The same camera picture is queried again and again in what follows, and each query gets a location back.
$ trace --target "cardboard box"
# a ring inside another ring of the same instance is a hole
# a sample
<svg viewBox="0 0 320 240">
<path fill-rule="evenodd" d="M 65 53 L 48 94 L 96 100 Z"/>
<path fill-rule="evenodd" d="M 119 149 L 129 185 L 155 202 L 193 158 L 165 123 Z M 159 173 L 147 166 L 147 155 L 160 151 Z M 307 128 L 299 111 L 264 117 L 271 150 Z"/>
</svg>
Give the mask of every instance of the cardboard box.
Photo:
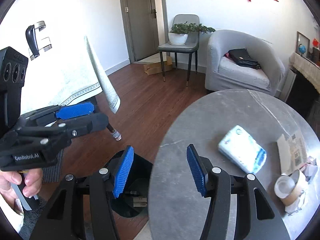
<svg viewBox="0 0 320 240">
<path fill-rule="evenodd" d="M 300 130 L 297 130 L 288 140 L 282 134 L 277 140 L 281 174 L 289 176 L 299 170 L 308 161 L 305 142 Z"/>
<path fill-rule="evenodd" d="M 143 65 L 144 72 L 149 75 L 158 74 L 162 72 L 161 62 L 145 64 Z M 164 71 L 172 70 L 172 58 L 167 56 L 167 60 L 164 62 Z"/>
</svg>

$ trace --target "white tissue pack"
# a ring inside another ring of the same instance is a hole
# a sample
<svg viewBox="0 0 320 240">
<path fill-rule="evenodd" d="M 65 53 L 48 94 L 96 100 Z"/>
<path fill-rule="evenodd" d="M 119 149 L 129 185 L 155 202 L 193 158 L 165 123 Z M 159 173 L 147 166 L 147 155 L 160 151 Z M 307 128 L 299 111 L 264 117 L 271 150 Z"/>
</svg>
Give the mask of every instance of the white tissue pack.
<svg viewBox="0 0 320 240">
<path fill-rule="evenodd" d="M 218 149 L 246 173 L 256 174 L 267 158 L 266 151 L 239 125 L 226 134 Z"/>
</svg>

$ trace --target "gray marble tabletop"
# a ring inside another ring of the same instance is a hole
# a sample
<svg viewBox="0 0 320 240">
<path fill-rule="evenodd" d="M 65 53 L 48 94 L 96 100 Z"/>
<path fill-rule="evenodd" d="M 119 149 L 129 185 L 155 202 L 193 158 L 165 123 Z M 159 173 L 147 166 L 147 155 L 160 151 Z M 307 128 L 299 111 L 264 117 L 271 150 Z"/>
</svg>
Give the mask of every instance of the gray marble tabletop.
<svg viewBox="0 0 320 240">
<path fill-rule="evenodd" d="M 320 176 L 309 187 L 308 204 L 292 216 L 276 197 L 273 187 L 280 176 L 276 141 L 300 129 L 308 154 L 320 157 L 320 142 L 308 123 L 291 107 L 267 94 L 252 90 L 224 90 L 191 104 L 175 120 L 159 148 L 151 174 L 148 210 L 153 240 L 200 239 L 210 203 L 196 190 L 187 163 L 186 149 L 193 143 L 198 154 L 232 175 L 245 173 L 218 151 L 218 143 L 240 125 L 267 151 L 257 178 L 276 204 L 291 239 L 296 239 L 320 204 Z M 231 196 L 227 239 L 233 239 L 236 195 Z"/>
</svg>

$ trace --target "door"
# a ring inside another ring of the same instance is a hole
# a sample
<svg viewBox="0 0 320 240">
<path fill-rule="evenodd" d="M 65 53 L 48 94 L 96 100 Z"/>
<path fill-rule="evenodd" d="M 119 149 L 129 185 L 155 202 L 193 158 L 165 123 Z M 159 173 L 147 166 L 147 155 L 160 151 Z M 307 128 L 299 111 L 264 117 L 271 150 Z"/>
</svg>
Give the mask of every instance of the door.
<svg viewBox="0 0 320 240">
<path fill-rule="evenodd" d="M 126 0 L 135 61 L 158 52 L 159 38 L 155 0 Z"/>
</svg>

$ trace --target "human hand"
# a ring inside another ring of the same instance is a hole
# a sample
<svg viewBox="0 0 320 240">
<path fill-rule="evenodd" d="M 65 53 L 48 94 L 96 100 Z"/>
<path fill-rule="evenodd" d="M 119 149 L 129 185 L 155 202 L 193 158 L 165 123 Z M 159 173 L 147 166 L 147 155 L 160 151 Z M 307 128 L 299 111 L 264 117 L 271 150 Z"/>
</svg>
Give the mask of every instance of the human hand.
<svg viewBox="0 0 320 240">
<path fill-rule="evenodd" d="M 25 197 L 30 197 L 39 193 L 42 185 L 42 169 L 29 170 L 25 177 L 26 186 L 22 190 Z M 14 201 L 18 198 L 11 183 L 20 185 L 21 175 L 16 171 L 0 171 L 0 193 L 8 205 L 13 209 Z"/>
</svg>

